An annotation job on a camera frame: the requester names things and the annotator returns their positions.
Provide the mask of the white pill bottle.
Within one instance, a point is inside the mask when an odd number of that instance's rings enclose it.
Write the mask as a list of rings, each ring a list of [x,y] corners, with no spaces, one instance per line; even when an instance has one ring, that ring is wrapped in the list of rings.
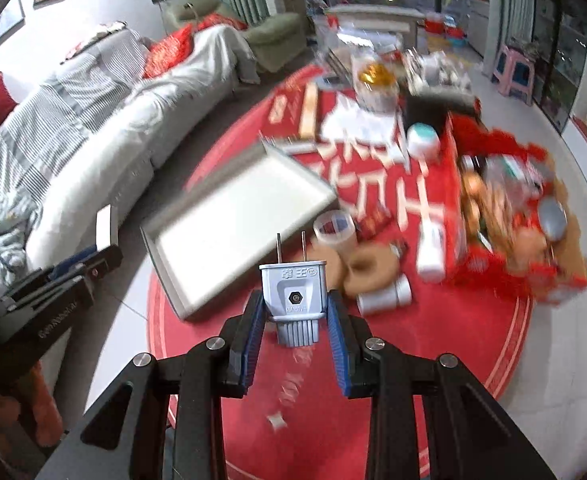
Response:
[[[445,278],[445,237],[439,222],[426,219],[420,223],[416,271],[426,283],[440,283]]]

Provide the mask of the white crumpled paper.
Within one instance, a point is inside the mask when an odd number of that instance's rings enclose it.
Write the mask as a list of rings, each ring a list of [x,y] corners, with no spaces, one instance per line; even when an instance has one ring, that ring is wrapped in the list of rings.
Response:
[[[363,110],[354,100],[338,93],[335,106],[322,121],[319,137],[327,142],[391,145],[397,139],[397,115]]]

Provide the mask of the red round table mat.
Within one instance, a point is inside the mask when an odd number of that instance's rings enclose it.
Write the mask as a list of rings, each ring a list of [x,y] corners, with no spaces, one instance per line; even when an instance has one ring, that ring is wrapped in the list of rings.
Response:
[[[185,207],[160,230],[157,262],[169,274],[154,275],[148,291],[148,344],[158,358],[190,350],[242,313],[260,284],[259,264],[274,261],[277,248],[296,252],[299,226],[311,224],[318,209],[342,206],[365,224],[387,208],[379,244],[416,247],[423,218],[448,233],[461,229],[450,136],[432,162],[401,164],[390,148],[354,141],[292,157],[259,139],[270,107],[255,106],[214,144],[190,180]],[[531,300],[479,284],[426,282],[414,254],[401,272],[400,300],[362,307],[348,299],[349,311],[409,354],[455,354],[489,393],[501,394],[527,336]],[[369,406],[342,395],[327,337],[288,349],[267,330],[246,398],[225,400],[222,411],[232,479],[364,476]]]

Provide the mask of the pink plastic stool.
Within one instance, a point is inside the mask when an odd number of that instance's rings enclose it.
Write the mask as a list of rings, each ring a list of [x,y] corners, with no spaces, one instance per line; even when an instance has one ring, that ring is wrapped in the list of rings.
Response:
[[[520,96],[525,104],[533,103],[535,81],[534,63],[518,49],[503,44],[496,58],[492,81],[497,83],[501,96]]]

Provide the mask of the grey rectangular tray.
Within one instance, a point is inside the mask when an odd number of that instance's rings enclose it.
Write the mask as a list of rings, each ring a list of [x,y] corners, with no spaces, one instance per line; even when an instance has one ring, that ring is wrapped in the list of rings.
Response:
[[[337,205],[326,180],[257,142],[163,206],[141,231],[174,314],[196,321],[274,260],[278,244]]]

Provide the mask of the white power plug adapter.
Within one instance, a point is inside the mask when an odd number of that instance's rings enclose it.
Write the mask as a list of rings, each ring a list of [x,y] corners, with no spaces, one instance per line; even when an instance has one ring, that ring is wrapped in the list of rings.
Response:
[[[277,341],[287,348],[309,347],[319,341],[319,321],[327,311],[326,262],[284,262],[280,234],[276,235],[275,263],[259,266],[261,288]]]

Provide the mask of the flat red gift box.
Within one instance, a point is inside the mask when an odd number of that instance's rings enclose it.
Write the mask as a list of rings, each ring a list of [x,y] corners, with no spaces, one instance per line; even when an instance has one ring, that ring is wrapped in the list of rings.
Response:
[[[280,142],[315,142],[319,90],[314,81],[285,82],[276,88],[263,119],[263,138]]]

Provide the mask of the red cardboard box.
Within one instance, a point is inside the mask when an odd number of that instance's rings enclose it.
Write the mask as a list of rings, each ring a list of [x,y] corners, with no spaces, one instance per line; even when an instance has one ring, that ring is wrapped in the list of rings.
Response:
[[[543,304],[584,292],[579,222],[548,151],[458,114],[447,116],[442,141],[451,202],[446,283]],[[568,217],[566,235],[555,243],[537,221],[537,204],[546,196],[555,197]]]

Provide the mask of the red embroidered cushion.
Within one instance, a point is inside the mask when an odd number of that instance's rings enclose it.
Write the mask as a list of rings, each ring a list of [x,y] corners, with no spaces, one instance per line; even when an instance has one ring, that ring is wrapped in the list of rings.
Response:
[[[167,73],[183,63],[193,50],[194,27],[187,24],[152,46],[146,58],[143,78],[152,79]]]

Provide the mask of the metal tin can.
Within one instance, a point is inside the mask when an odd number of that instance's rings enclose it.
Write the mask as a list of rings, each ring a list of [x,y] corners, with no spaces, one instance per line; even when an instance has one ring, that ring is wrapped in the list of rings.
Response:
[[[543,197],[537,204],[536,213],[541,231],[550,242],[559,242],[566,235],[568,217],[555,197]]]

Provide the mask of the black box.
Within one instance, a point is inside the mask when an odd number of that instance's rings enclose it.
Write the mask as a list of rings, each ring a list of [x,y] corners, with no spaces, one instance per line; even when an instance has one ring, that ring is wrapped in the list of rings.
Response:
[[[431,92],[416,96],[409,94],[403,110],[403,126],[408,129],[416,124],[427,125],[440,136],[450,113],[479,120],[480,100],[472,94],[459,92]]]

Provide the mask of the gold lid glass jar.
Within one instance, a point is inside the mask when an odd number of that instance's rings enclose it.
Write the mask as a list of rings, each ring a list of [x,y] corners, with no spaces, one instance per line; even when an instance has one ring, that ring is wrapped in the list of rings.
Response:
[[[353,77],[356,101],[367,112],[392,114],[399,101],[397,77],[382,62],[359,66]]]

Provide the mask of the grey covered sofa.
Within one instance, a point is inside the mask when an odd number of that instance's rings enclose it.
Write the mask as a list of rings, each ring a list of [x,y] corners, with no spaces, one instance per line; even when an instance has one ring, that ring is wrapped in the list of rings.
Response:
[[[27,274],[92,244],[106,205],[126,218],[187,133],[236,84],[259,79],[248,42],[228,25],[198,32],[183,63],[144,79],[149,47],[132,29],[115,32],[59,65],[2,123],[0,199],[23,188],[42,207]]]

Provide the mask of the red cigarette box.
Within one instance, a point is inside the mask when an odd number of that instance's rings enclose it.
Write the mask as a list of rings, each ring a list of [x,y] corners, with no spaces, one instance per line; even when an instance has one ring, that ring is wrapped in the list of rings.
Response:
[[[394,220],[393,214],[382,206],[377,206],[356,222],[357,237],[361,242],[371,240],[380,234]]]

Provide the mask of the small white box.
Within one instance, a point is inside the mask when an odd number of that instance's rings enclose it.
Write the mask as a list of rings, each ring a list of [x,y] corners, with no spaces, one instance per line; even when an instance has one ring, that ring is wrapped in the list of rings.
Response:
[[[109,246],[118,245],[118,212],[116,207],[106,205],[97,211],[95,245],[98,252]]]

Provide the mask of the white cream jar teal lid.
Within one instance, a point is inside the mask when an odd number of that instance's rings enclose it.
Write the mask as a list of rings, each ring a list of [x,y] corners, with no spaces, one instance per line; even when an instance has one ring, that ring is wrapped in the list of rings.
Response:
[[[408,154],[414,159],[430,162],[439,157],[441,141],[431,125],[415,122],[407,129],[406,141]]]

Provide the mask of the light blue blanket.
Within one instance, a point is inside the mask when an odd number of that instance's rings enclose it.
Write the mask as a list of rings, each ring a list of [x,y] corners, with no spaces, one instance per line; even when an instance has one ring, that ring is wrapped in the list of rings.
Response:
[[[0,295],[27,274],[26,245],[42,207],[23,188],[0,199]]]

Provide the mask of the white bottle yellow label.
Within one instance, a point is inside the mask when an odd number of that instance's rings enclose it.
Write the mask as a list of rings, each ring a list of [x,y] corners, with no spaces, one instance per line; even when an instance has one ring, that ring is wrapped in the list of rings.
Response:
[[[356,297],[356,305],[359,313],[370,316],[381,312],[391,311],[412,304],[413,292],[411,284],[405,274],[400,275],[389,286],[364,292]]]

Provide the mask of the white tape roll blue print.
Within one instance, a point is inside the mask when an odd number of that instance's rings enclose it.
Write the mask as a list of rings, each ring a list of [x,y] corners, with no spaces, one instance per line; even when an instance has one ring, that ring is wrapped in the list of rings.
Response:
[[[313,222],[315,244],[329,247],[347,257],[357,246],[355,223],[347,211],[334,209],[323,212]]]

